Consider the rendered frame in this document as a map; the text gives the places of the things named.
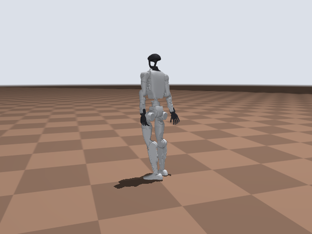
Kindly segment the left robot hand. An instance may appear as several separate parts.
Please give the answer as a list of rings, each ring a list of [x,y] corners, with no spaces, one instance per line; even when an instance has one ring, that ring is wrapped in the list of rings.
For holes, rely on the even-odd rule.
[[[148,124],[147,124],[147,121],[146,121],[145,114],[146,114],[146,110],[143,109],[143,113],[142,113],[142,114],[140,113],[140,115],[141,115],[140,122],[143,124],[143,126],[144,126],[144,125],[145,125],[145,126],[148,125]],[[148,125],[148,126],[150,126],[150,125]]]

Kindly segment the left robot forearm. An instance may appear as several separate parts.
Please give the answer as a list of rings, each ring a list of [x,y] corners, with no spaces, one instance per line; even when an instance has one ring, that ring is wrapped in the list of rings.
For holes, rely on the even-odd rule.
[[[143,97],[143,91],[142,90],[139,91],[139,100],[140,100],[140,103],[139,103],[140,113],[142,114],[143,113],[143,109],[145,109],[145,107],[146,107],[145,106],[146,98]]]

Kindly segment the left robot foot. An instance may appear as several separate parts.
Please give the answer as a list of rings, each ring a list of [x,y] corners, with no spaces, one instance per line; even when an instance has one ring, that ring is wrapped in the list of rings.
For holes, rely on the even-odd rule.
[[[153,179],[157,179],[157,180],[162,180],[163,176],[162,174],[156,174],[154,175],[154,173],[144,176],[143,179],[147,179],[147,180],[153,180]]]

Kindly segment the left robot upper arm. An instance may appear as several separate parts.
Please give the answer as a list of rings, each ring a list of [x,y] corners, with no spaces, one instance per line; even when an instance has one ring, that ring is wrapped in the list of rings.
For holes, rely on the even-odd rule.
[[[148,78],[150,77],[150,72],[142,72],[140,74],[141,78],[141,90],[143,91],[143,96],[145,97],[147,95],[147,82]]]

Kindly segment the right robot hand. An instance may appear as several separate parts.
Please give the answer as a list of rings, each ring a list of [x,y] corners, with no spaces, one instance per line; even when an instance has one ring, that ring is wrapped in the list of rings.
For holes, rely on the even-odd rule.
[[[172,119],[173,119],[173,125],[174,124],[178,124],[178,122],[180,122],[179,121],[179,118],[178,118],[178,115],[175,113],[175,109],[173,108],[173,112],[170,112],[170,114],[171,114],[171,120],[170,120],[170,122],[172,122]],[[177,120],[177,122],[176,122],[176,120]]]

